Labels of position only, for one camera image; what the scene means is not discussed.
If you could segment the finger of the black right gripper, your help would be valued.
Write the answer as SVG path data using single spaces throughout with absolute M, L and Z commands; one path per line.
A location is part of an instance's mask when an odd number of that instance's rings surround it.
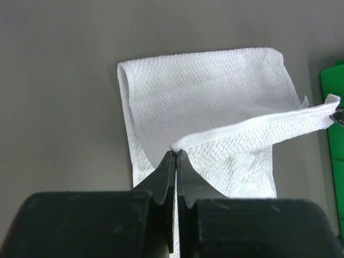
M 330 118 L 340 126 L 344 126 L 344 107 L 337 107 Z

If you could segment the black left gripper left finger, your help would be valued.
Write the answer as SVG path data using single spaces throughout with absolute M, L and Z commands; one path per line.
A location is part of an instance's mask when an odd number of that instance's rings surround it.
M 168 257 L 174 251 L 176 155 L 130 191 L 40 192 L 27 198 L 1 257 Z

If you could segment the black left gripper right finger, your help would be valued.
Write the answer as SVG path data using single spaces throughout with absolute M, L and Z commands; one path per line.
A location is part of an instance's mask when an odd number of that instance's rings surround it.
M 343 257 L 316 204 L 299 199 L 230 199 L 176 158 L 181 257 Z

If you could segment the white waffle towel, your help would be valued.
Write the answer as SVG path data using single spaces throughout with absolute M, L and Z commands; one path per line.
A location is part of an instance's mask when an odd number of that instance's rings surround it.
M 299 99 L 272 48 L 164 55 L 121 62 L 118 83 L 133 184 L 166 151 L 185 151 L 215 189 L 235 199 L 275 199 L 273 145 L 329 128 L 340 105 Z

